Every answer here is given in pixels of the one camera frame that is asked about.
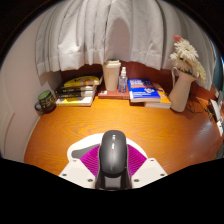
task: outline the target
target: black mouse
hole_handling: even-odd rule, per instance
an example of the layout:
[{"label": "black mouse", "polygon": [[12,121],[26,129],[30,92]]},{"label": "black mouse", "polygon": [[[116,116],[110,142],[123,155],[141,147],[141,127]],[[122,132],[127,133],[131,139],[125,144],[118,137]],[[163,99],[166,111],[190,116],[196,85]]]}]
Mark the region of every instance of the black mouse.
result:
[{"label": "black mouse", "polygon": [[99,148],[100,168],[105,174],[117,175],[124,171],[127,161],[126,136],[118,130],[107,131]]}]

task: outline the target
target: artificial flower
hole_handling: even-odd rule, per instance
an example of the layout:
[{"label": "artificial flower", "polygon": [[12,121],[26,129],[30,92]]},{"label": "artificial flower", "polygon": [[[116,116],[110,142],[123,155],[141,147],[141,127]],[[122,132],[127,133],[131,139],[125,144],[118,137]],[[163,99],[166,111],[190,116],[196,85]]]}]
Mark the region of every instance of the artificial flower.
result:
[{"label": "artificial flower", "polygon": [[191,67],[184,61],[176,52],[170,55],[171,60],[175,67],[178,67],[183,72],[189,72]]},{"label": "artificial flower", "polygon": [[198,58],[198,53],[194,47],[187,40],[181,40],[174,44],[175,50],[178,55],[185,61],[196,61]]},{"label": "artificial flower", "polygon": [[195,48],[181,36],[174,35],[173,38],[176,41],[174,44],[175,52],[170,55],[170,58],[174,66],[199,79],[201,82],[205,82],[205,69],[198,61],[199,56]]}]

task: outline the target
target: plastic bottle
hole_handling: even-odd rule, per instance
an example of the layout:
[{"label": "plastic bottle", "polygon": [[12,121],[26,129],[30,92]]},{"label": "plastic bottle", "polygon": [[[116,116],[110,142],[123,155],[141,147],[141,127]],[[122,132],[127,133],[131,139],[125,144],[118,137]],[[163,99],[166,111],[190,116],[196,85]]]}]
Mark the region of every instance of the plastic bottle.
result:
[{"label": "plastic bottle", "polygon": [[119,93],[125,93],[127,87],[128,77],[126,76],[126,68],[122,67],[121,75],[119,76],[118,91]]}]

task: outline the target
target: green mug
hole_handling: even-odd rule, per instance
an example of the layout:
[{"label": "green mug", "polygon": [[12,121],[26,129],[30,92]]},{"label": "green mug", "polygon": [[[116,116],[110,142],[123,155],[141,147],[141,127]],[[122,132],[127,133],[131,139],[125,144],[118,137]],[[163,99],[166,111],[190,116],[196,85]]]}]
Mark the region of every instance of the green mug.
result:
[{"label": "green mug", "polygon": [[42,114],[48,114],[56,108],[56,102],[50,90],[41,93],[38,100],[35,109],[42,112]]}]

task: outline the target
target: white vase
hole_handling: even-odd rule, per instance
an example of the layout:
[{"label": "white vase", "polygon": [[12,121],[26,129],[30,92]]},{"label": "white vase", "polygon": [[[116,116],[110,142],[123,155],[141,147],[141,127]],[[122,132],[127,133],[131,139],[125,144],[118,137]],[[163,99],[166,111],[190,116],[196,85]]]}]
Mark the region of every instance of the white vase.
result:
[{"label": "white vase", "polygon": [[[179,78],[175,83],[175,71]],[[173,67],[172,70],[173,78],[173,89],[169,94],[169,100],[171,101],[171,108],[177,112],[183,112],[187,104],[187,99],[189,96],[191,83],[196,80],[195,77],[180,71],[176,67]]]}]

